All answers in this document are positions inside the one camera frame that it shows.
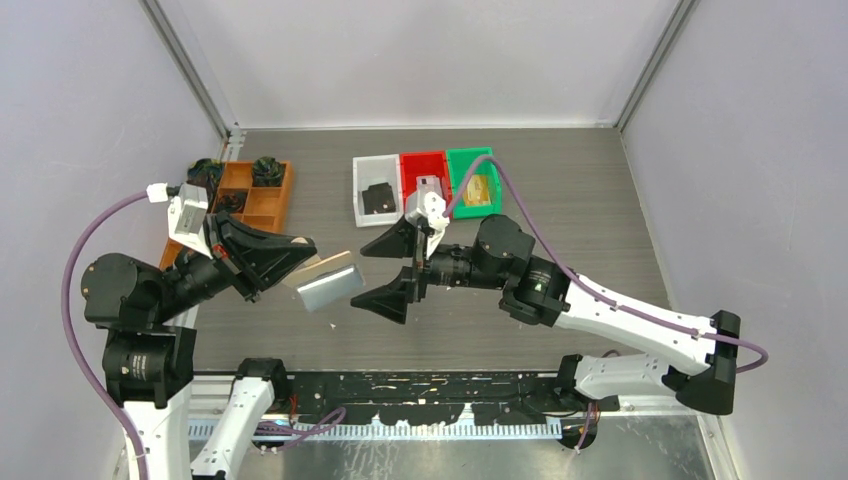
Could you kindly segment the clear card sleeve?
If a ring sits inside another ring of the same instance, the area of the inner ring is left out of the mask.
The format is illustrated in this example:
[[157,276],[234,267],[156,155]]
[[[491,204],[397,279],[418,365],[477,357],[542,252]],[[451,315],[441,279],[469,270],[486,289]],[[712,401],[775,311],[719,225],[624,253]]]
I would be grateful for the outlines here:
[[364,285],[359,267],[350,264],[298,284],[296,292],[305,309],[315,312],[339,299],[350,297]]

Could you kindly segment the beige card holder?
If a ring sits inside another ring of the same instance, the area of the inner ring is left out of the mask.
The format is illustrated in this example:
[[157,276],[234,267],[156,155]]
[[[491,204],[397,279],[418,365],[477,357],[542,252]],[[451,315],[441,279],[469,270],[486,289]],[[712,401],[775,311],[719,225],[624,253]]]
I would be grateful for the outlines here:
[[289,273],[282,283],[292,289],[313,283],[325,276],[342,272],[355,265],[350,251],[339,252],[327,258],[314,255]]

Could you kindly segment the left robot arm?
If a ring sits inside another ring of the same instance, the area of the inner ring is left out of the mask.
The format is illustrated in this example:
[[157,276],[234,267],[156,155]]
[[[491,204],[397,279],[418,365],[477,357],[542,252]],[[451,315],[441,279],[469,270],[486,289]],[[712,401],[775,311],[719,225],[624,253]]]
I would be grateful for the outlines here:
[[81,279],[85,318],[107,333],[105,396],[138,479],[235,478],[262,415],[282,411],[292,397],[281,360],[245,359],[211,437],[190,455],[196,308],[227,289],[254,302],[317,249],[308,237],[258,230],[227,213],[207,215],[187,242],[166,269],[109,253]]

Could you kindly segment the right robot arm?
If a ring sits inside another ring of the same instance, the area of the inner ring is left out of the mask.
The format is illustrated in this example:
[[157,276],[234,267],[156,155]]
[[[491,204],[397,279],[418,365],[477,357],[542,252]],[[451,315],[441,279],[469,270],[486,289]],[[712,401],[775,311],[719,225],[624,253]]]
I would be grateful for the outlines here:
[[698,412],[732,413],[738,315],[688,315],[606,289],[535,255],[535,238],[505,215],[485,217],[469,246],[430,250],[434,231],[422,219],[402,219],[362,247],[366,257],[412,262],[390,283],[353,297],[351,306],[405,324],[409,305],[423,300],[429,286],[498,290],[499,308],[523,324],[583,331],[636,349],[612,358],[564,356],[554,387],[565,409],[617,395],[661,395]]

